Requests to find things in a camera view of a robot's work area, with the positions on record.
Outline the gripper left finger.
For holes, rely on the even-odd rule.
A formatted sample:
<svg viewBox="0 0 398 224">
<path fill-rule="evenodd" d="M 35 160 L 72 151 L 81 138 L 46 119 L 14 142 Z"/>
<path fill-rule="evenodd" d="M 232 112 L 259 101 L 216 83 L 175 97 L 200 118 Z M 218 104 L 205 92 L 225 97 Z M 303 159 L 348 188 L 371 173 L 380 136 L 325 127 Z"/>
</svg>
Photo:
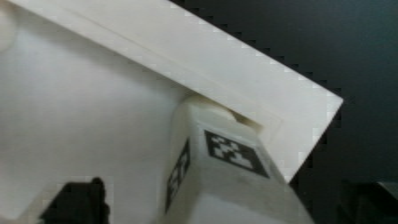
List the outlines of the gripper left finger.
<svg viewBox="0 0 398 224">
<path fill-rule="evenodd" d="M 110 224 L 104 197 L 99 177 L 88 182 L 67 182 L 38 216 L 44 224 Z"/>
</svg>

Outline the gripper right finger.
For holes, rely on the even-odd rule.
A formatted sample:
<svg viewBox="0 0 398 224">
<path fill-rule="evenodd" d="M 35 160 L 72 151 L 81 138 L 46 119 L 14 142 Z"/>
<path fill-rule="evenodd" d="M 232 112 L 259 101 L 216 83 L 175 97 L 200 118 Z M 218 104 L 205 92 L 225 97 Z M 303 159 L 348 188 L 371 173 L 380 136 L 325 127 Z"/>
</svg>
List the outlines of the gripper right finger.
<svg viewBox="0 0 398 224">
<path fill-rule="evenodd" d="M 337 224 L 398 224 L 398 183 L 341 183 Z"/>
</svg>

